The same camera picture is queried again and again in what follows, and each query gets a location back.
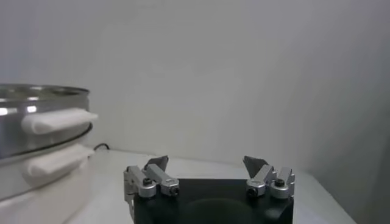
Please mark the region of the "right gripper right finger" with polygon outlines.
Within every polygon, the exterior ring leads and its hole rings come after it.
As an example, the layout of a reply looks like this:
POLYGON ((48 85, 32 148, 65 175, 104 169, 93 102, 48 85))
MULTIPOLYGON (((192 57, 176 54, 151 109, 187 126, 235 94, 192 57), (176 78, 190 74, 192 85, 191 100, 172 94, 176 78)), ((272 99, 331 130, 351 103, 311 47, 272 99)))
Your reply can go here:
POLYGON ((282 167, 279 172, 264 159, 244 156, 243 163, 248 171, 246 193, 258 198, 269 192, 272 198, 286 200, 295 192, 295 175, 289 167, 282 167))

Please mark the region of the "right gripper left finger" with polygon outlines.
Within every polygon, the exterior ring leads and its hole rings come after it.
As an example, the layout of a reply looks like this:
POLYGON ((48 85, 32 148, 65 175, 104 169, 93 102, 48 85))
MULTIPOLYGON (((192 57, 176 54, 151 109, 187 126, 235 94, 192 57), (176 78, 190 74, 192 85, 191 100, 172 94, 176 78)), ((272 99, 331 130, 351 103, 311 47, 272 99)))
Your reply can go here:
POLYGON ((160 193, 169 197, 180 194, 179 180, 169 176, 165 170, 168 156, 150 159, 141 169, 138 166, 128 166, 124 175, 124 199, 131 201, 134 196, 153 198, 160 193))

